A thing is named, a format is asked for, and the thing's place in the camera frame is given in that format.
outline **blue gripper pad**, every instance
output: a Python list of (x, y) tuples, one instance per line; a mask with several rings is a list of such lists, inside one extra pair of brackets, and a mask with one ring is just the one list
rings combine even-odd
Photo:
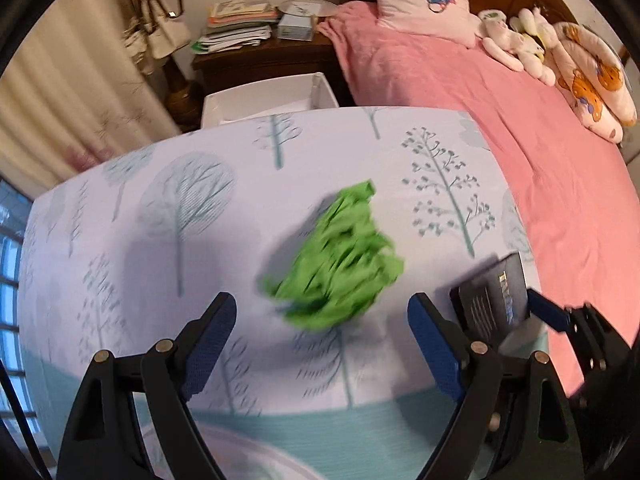
[(529, 312), (544, 321), (556, 332), (568, 332), (571, 325), (569, 313), (532, 288), (527, 289)]
[(180, 389), (185, 402), (204, 389), (235, 324), (236, 300), (229, 295), (185, 362), (184, 383)]
[(438, 388), (456, 402), (460, 402), (465, 395), (460, 378), (460, 361), (422, 306), (417, 294), (409, 300), (406, 314), (409, 327)]

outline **handbag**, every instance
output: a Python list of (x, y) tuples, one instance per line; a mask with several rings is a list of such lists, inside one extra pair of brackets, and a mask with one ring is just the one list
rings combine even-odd
[(126, 0), (132, 13), (130, 27), (124, 31), (124, 44), (132, 60), (143, 73), (153, 71), (153, 60), (162, 60), (189, 44), (189, 29), (179, 12), (167, 11), (162, 0)]

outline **nightstand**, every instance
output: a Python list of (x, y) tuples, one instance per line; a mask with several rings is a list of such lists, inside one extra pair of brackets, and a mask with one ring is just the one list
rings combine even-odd
[(353, 106), (334, 46), (317, 33), (312, 41), (279, 40), (272, 36), (258, 46), (195, 56), (194, 70), (201, 70), (207, 94), (263, 79), (322, 72), (340, 106)]

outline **metal screw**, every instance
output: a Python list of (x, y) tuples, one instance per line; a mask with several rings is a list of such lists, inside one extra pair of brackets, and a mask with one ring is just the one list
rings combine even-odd
[(538, 350), (537, 352), (534, 352), (533, 358), (536, 361), (538, 361), (541, 365), (546, 365), (549, 361), (551, 361), (551, 359), (549, 358), (549, 355), (546, 352), (543, 352), (540, 350)]
[(103, 363), (109, 358), (108, 350), (98, 350), (94, 355), (94, 361), (97, 363)]
[(489, 347), (482, 341), (473, 341), (471, 343), (471, 350), (476, 354), (484, 355), (489, 351)]
[(161, 339), (156, 343), (156, 350), (160, 353), (168, 352), (174, 347), (174, 342), (170, 339)]
[(491, 414), (491, 419), (489, 420), (489, 431), (495, 433), (500, 429), (500, 413), (493, 412)]

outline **pink bedsheet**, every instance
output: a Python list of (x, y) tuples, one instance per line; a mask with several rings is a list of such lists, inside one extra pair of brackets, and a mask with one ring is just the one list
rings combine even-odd
[[(376, 26), (350, 2), (322, 23), (360, 106), (466, 110), (511, 188), (540, 275), (560, 305), (590, 301), (631, 343), (640, 322), (640, 205), (615, 145), (579, 122), (556, 88), (515, 73), (481, 48)], [(565, 390), (582, 373), (565, 336), (549, 331)]]

